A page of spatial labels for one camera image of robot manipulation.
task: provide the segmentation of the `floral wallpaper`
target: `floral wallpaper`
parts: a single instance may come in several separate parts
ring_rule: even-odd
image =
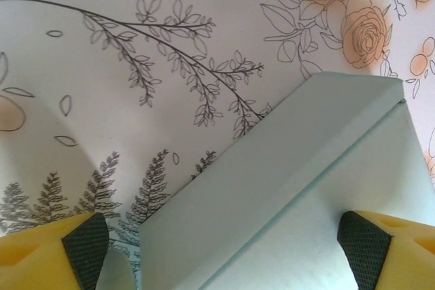
[[[0,231],[138,226],[312,74],[404,80],[435,177],[435,0],[0,0]]]

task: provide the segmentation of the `light blue box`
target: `light blue box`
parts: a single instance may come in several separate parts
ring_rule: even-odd
[[[435,224],[403,98],[399,79],[314,75],[141,227],[144,289],[357,289],[342,213]]]

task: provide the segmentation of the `box lid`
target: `box lid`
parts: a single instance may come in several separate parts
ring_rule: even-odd
[[[141,226],[144,289],[198,289],[403,98],[399,79],[314,75]]]

